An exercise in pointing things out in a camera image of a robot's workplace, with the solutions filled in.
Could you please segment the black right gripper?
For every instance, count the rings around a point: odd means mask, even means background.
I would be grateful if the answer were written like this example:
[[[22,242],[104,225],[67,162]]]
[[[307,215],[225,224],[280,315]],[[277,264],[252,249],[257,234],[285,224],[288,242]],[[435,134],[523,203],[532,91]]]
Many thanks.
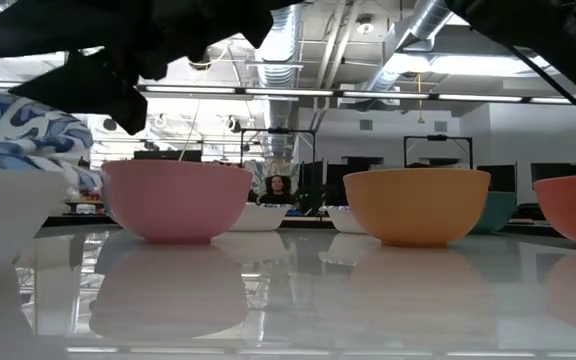
[[[274,14],[299,0],[18,0],[0,12],[0,58],[99,46],[140,49],[139,76],[160,80],[168,64],[202,61],[207,48],[242,35],[258,49]],[[145,128],[147,100],[136,79],[104,50],[75,52],[66,63],[10,89],[67,113],[106,115],[128,134]]]

